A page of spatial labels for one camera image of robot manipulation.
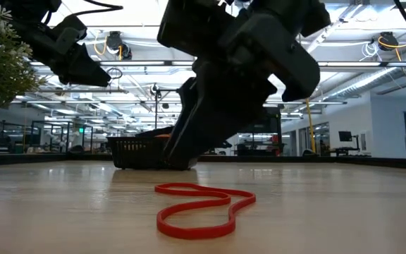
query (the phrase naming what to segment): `wooden table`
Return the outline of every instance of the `wooden table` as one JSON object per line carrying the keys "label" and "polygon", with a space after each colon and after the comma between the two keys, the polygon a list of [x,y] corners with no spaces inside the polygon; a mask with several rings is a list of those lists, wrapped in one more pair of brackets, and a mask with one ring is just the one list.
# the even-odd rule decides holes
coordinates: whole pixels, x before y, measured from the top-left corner
{"label": "wooden table", "polygon": [[[196,200],[153,191],[193,182],[257,194],[234,234],[186,241],[156,230],[162,208]],[[179,226],[223,223],[227,207]],[[406,170],[347,164],[198,164],[119,171],[110,162],[0,166],[0,253],[406,254]]]}

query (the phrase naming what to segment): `ceiling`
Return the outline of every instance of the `ceiling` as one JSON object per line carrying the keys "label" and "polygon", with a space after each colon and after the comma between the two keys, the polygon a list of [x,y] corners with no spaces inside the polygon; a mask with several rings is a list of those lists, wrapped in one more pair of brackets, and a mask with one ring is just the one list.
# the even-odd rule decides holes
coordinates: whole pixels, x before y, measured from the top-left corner
{"label": "ceiling", "polygon": [[[79,16],[80,20],[88,27],[87,37],[83,42],[87,45],[89,55],[95,61],[113,61],[117,57],[104,50],[104,38],[110,31],[121,31],[122,38],[133,52],[133,61],[145,61],[143,66],[122,66],[124,75],[119,80],[114,80],[110,87],[102,90],[100,87],[84,85],[65,86],[60,84],[58,78],[50,75],[47,68],[36,67],[40,75],[45,75],[49,82],[41,86],[40,92],[28,92],[24,97],[18,97],[14,103],[34,101],[33,107],[45,110],[51,119],[71,119],[79,116],[88,124],[103,126],[110,131],[111,126],[127,125],[131,133],[152,129],[154,125],[154,97],[150,88],[156,84],[160,89],[178,89],[189,77],[195,76],[189,64],[194,60],[175,49],[161,46],[156,41],[161,17],[167,0],[100,0],[106,4],[123,6],[121,11],[94,13]],[[81,0],[62,0],[58,12],[51,17],[49,25],[54,27],[67,15],[80,11],[99,9],[100,7]],[[349,1],[323,1],[335,23],[341,13],[349,6]],[[305,48],[319,39],[317,47],[309,50],[317,61],[396,61],[396,54],[392,52],[377,51],[373,56],[365,57],[365,47],[373,38],[376,40],[380,32],[393,32],[400,44],[406,44],[406,23],[399,11],[394,8],[392,1],[374,1],[372,5],[365,6],[362,11],[346,19],[346,23],[336,26],[326,38],[320,40],[321,35],[327,30],[322,30],[307,38],[302,38],[301,43]],[[227,7],[227,12],[237,15],[240,3]],[[406,61],[406,47],[401,49],[403,61]],[[187,61],[184,66],[155,66],[153,61]],[[373,72],[368,68],[350,66],[342,69],[323,69],[318,88],[313,98],[333,92],[346,81],[363,72]],[[269,102],[279,102],[285,86],[275,77],[269,79],[278,88],[275,95],[270,96]],[[175,123],[181,110],[179,96],[170,92],[164,96],[159,105],[158,127],[169,126]],[[301,106],[286,105],[289,112],[301,112]]]}

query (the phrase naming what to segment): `orange cable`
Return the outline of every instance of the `orange cable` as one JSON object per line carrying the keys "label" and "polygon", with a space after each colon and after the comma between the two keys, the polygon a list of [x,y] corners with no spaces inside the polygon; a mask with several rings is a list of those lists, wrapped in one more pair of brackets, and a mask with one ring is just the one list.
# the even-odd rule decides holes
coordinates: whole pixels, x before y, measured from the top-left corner
{"label": "orange cable", "polygon": [[382,44],[383,46],[390,47],[390,48],[394,48],[394,49],[406,47],[406,44],[405,44],[405,45],[399,45],[399,46],[393,46],[393,45],[385,44],[385,43],[381,42],[380,39],[382,39],[382,38],[383,38],[383,37],[380,36],[378,41],[379,41],[379,44]]}
{"label": "orange cable", "polygon": [[[399,53],[398,49],[395,49],[395,54],[398,56],[399,61],[402,61],[402,58],[400,57],[400,53]],[[406,75],[406,70],[404,68],[402,68],[402,71]]]}
{"label": "orange cable", "polygon": [[95,52],[98,54],[98,55],[103,55],[104,53],[106,53],[106,46],[107,46],[107,36],[104,38],[104,49],[103,49],[103,52],[101,53],[101,52],[99,52],[98,51],[98,49],[97,49],[97,38],[98,38],[98,34],[99,34],[99,32],[97,32],[97,35],[95,36],[95,43],[93,44],[93,48],[95,49]]}
{"label": "orange cable", "polygon": [[118,51],[120,52],[120,54],[118,55],[118,60],[121,61],[121,52],[122,52],[122,46],[118,46]]}

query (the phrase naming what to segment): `rubber band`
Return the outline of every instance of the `rubber band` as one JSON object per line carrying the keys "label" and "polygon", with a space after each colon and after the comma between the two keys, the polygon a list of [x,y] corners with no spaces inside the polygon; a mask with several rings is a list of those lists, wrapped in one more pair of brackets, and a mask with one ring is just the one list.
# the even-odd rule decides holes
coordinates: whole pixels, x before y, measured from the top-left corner
{"label": "rubber band", "polygon": [[[185,187],[192,188],[194,190],[176,190],[171,189],[172,187]],[[236,228],[236,218],[235,213],[254,202],[256,202],[256,196],[254,193],[250,193],[243,190],[231,190],[223,188],[210,188],[199,186],[193,183],[165,183],[154,187],[154,191],[157,193],[165,193],[171,195],[184,195],[191,197],[216,197],[219,199],[213,200],[203,200],[181,203],[177,205],[172,205],[167,207],[156,216],[156,226],[157,229],[167,236],[181,238],[181,239],[206,239],[206,238],[217,238],[225,236],[233,232]],[[167,224],[164,220],[168,216],[175,214],[177,212],[182,212],[185,210],[193,210],[204,207],[216,207],[220,205],[227,205],[231,202],[231,195],[238,195],[245,197],[244,199],[237,201],[228,208],[228,222],[218,226],[208,226],[199,228],[180,228],[177,226],[171,226]]]}

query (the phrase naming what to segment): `black basket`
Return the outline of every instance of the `black basket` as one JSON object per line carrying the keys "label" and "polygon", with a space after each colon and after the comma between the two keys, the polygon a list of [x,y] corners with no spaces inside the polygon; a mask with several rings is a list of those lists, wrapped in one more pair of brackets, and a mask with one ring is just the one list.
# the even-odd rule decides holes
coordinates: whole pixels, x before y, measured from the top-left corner
{"label": "black basket", "polygon": [[113,165],[120,169],[164,169],[163,150],[168,138],[107,138]]}

